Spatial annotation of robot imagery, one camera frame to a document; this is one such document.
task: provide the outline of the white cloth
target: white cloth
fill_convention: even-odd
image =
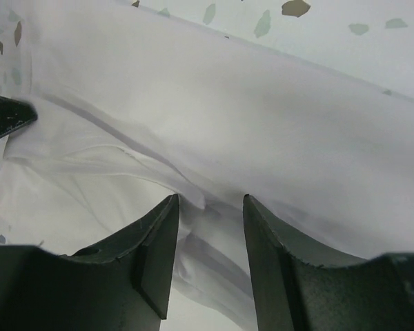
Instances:
[[[105,0],[18,6],[40,118],[8,142],[0,215],[28,242],[71,252],[178,192],[174,286],[245,330],[246,193],[339,250],[414,251],[413,103]]]

